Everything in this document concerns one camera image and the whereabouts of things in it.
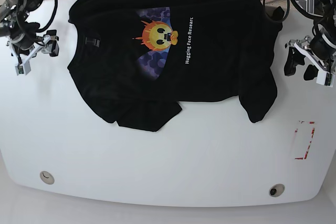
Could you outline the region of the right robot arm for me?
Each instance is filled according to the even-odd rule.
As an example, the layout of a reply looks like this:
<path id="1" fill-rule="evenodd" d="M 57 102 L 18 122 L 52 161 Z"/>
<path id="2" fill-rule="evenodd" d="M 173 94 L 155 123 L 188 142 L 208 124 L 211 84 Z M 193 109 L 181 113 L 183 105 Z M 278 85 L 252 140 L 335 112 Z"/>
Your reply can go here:
<path id="1" fill-rule="evenodd" d="M 26 21 L 29 14 L 41 6 L 44 0 L 5 0 L 1 5 L 1 37 L 7 38 L 6 46 L 11 48 L 11 56 L 17 59 L 19 73 L 23 73 L 24 63 L 29 63 L 38 52 L 58 56 L 58 36 L 56 30 L 50 30 L 57 8 L 54 0 L 51 17 L 44 27 L 40 23 Z"/>

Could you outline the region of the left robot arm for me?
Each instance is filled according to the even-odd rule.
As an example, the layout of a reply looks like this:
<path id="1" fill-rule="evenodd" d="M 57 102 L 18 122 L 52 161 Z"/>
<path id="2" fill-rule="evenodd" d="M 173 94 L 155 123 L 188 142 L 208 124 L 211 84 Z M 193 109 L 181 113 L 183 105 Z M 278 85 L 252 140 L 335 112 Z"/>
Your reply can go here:
<path id="1" fill-rule="evenodd" d="M 284 66 L 285 76 L 293 76 L 298 65 L 309 60 L 303 78 L 332 87 L 335 81 L 335 0 L 307 0 L 301 7 L 296 0 L 286 0 L 305 18 L 312 20 L 312 36 L 292 39 L 286 43 L 288 57 Z"/>

